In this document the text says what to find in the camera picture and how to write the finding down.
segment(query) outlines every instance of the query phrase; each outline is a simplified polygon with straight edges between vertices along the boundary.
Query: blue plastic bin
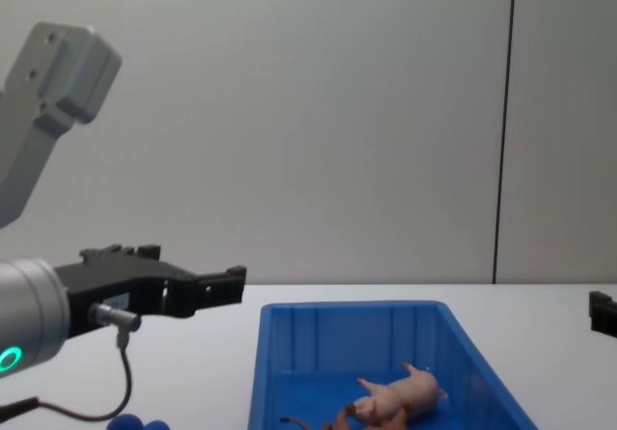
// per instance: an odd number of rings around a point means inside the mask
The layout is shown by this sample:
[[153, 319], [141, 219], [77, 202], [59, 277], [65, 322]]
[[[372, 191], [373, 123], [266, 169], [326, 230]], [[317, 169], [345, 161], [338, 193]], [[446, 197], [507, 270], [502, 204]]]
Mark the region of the blue plastic bin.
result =
[[[448, 397], [414, 429], [536, 429], [438, 302], [268, 305], [261, 311], [249, 430], [313, 430], [366, 395], [356, 378], [387, 383], [401, 363], [430, 370]], [[362, 428], [353, 423], [352, 428]]]

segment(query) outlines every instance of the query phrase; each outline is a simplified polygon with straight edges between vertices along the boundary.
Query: white table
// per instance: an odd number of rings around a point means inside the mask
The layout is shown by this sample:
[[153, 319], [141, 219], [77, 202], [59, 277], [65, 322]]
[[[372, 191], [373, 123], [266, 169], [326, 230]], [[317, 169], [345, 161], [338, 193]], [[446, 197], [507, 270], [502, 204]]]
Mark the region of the white table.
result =
[[[593, 333], [589, 290], [617, 285], [248, 286], [241, 306], [188, 320], [145, 318], [131, 338], [135, 389], [127, 412], [172, 430], [245, 429], [259, 311], [276, 302], [440, 300], [541, 429], [611, 428], [617, 412], [617, 338]], [[69, 341], [53, 361], [3, 379], [0, 403], [38, 395], [104, 413], [123, 393], [112, 329]], [[223, 414], [224, 408], [233, 412]], [[103, 429], [37, 410], [4, 430]]]

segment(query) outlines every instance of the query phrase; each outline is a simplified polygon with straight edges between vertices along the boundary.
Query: plastic animal toy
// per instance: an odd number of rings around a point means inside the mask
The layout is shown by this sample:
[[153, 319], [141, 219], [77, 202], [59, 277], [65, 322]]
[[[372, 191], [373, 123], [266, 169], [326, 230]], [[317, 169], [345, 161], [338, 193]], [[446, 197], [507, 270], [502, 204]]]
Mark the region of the plastic animal toy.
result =
[[[411, 409], [412, 403], [406, 401], [394, 414], [392, 419], [384, 420], [381, 425], [366, 427], [365, 430], [407, 430], [407, 420], [410, 416]], [[327, 423], [324, 425], [323, 430], [350, 430], [345, 419], [352, 416], [355, 412], [355, 405], [348, 404], [338, 412], [335, 423]], [[283, 417], [281, 422], [292, 422], [298, 425], [302, 430], [310, 430], [305, 423], [294, 417]]]
[[403, 368], [409, 371], [410, 376], [389, 385], [373, 384], [359, 378], [358, 383], [370, 392], [370, 396], [354, 402], [351, 416], [360, 422], [378, 426], [393, 419], [405, 402], [411, 403], [408, 418], [432, 411], [440, 395], [446, 395], [435, 376], [409, 363], [403, 363]]

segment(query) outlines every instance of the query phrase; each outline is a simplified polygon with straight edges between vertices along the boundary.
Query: led ring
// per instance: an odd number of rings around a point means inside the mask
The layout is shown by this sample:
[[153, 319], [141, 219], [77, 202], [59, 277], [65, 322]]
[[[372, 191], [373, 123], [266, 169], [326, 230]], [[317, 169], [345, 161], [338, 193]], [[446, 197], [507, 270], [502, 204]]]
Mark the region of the led ring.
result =
[[[5, 359], [13, 356], [13, 360], [5, 365]], [[18, 346], [11, 346], [4, 350], [0, 355], [0, 374], [7, 372], [10, 369], [13, 369], [17, 363], [21, 360], [21, 348]]]

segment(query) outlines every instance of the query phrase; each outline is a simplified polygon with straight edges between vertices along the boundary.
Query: black clamp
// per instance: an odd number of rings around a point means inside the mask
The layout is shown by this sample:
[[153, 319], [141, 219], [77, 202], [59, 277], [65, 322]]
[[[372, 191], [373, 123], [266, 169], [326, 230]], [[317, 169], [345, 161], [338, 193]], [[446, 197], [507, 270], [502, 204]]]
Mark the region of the black clamp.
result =
[[56, 268], [67, 289], [69, 337], [98, 329], [89, 309], [96, 304], [138, 315], [191, 317], [199, 309], [242, 302], [247, 268], [218, 274], [194, 274], [159, 261], [161, 248], [112, 245], [79, 253], [82, 262]]
[[617, 337], [617, 303], [602, 292], [589, 292], [591, 330]]

